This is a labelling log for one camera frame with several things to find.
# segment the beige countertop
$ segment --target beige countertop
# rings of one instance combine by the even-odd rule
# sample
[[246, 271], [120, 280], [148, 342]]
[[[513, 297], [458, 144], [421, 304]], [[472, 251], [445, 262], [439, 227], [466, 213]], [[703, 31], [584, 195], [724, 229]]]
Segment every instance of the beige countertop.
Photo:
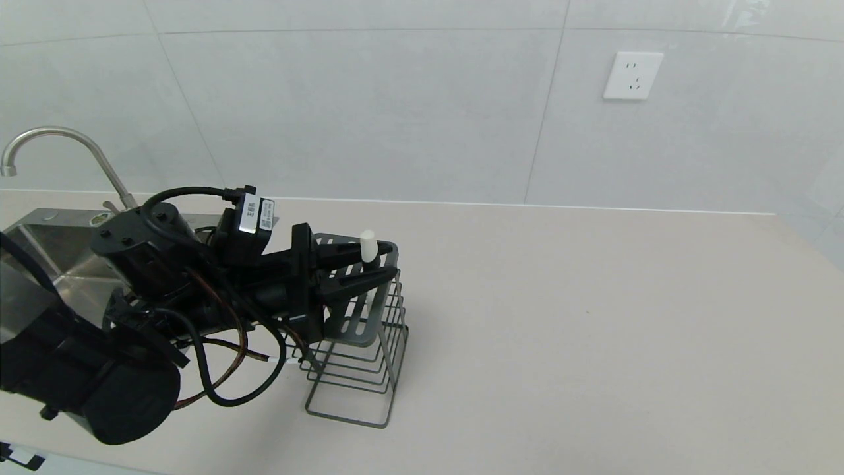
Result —
[[[0, 224], [105, 198], [117, 202], [2, 191]], [[775, 216], [293, 199], [276, 212], [274, 249], [302, 221], [398, 243], [411, 331], [387, 429], [307, 415], [309, 385], [291, 366], [245, 406], [201, 401], [116, 447], [3, 393], [0, 440], [180, 474], [844, 467], [844, 274]], [[221, 393], [268, 372], [250, 362]]]

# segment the wall tile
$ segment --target wall tile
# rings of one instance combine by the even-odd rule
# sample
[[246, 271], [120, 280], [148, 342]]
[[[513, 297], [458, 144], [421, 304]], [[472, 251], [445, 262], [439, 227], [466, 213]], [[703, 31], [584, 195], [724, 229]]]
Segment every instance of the wall tile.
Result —
[[[646, 101], [602, 98], [624, 50], [665, 53]], [[567, 30], [527, 202], [830, 217], [842, 57], [828, 41]]]
[[844, 3], [805, 0], [571, 0], [566, 26], [726, 31], [844, 41]]
[[521, 202], [559, 31], [164, 35], [229, 185]]
[[162, 32], [561, 28], [568, 0], [147, 0]]
[[[94, 139], [130, 191], [221, 184], [155, 36], [0, 46], [0, 64], [0, 143], [62, 125]], [[112, 189], [90, 153], [64, 137], [26, 144], [17, 165], [0, 188]]]
[[814, 243], [832, 223], [831, 218], [818, 218], [813, 216], [780, 215], [797, 234], [808, 243]]
[[143, 0], [0, 0], [0, 45], [154, 32]]
[[844, 218], [832, 220], [814, 246], [844, 272]]

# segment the metal wire rack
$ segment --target metal wire rack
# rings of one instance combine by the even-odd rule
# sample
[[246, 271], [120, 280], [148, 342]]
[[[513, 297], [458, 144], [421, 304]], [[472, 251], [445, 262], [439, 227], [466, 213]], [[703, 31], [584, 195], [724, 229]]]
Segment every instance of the metal wire rack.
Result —
[[[354, 237], [317, 234], [318, 243], [357, 243]], [[381, 256], [396, 265], [398, 247]], [[361, 264], [335, 275], [360, 273]], [[325, 340], [311, 345], [311, 357], [300, 363], [312, 381], [305, 410], [314, 416], [383, 429], [390, 421], [409, 328], [404, 322], [399, 275], [344, 305], [328, 309]], [[293, 356], [301, 356], [294, 349]]]

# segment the stainless steel sink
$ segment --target stainless steel sink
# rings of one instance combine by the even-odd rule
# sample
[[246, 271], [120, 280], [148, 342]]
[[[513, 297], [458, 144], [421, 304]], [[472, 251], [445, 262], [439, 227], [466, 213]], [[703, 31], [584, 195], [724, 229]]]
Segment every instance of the stainless steel sink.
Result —
[[[194, 227], [213, 226], [218, 216], [184, 215]], [[123, 282], [89, 243], [97, 226], [111, 218], [99, 210], [34, 210], [4, 231], [47, 272], [64, 302], [89, 321], [100, 325], [111, 291]], [[23, 267], [4, 251], [0, 260]]]

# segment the barcode sticker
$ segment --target barcode sticker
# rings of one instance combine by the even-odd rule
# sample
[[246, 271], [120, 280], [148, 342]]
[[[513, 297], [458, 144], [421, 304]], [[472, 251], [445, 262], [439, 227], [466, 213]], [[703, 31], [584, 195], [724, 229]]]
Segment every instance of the barcode sticker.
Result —
[[275, 201], [261, 199], [261, 229], [273, 230], [273, 218], [275, 217]]
[[244, 194], [243, 196], [243, 213], [241, 214], [241, 223], [238, 229], [254, 234], [257, 231], [258, 203], [260, 202], [260, 198], [251, 193]]

